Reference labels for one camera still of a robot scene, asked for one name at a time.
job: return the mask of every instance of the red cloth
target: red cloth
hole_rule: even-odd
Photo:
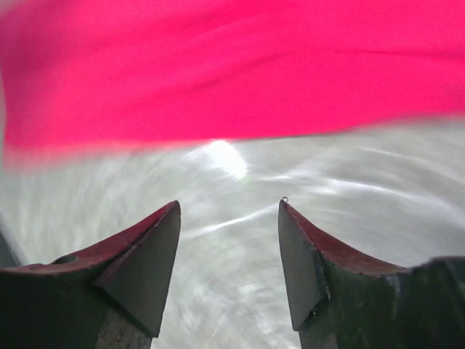
[[[465,111],[465,1],[33,0],[0,64],[6,160],[344,131]]]

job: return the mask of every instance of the pink fabric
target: pink fabric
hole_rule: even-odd
[[[465,1],[33,0],[0,64],[6,160],[338,132],[465,111]]]

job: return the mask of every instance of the plastic sheet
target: plastic sheet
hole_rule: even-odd
[[[27,262],[51,262],[182,204],[182,235],[155,348],[299,348],[278,201],[383,260],[465,254],[465,125],[331,137],[216,141],[3,172],[1,213]]]

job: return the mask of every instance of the crumpled plastic wrap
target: crumpled plastic wrap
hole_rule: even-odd
[[[51,262],[182,205],[160,348],[299,348],[278,247],[278,202],[399,265],[465,254],[465,125],[215,141],[1,174],[0,204],[26,262]]]

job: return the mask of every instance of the bright pink cloth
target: bright pink cloth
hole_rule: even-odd
[[[465,111],[464,0],[33,0],[0,20],[5,156]]]

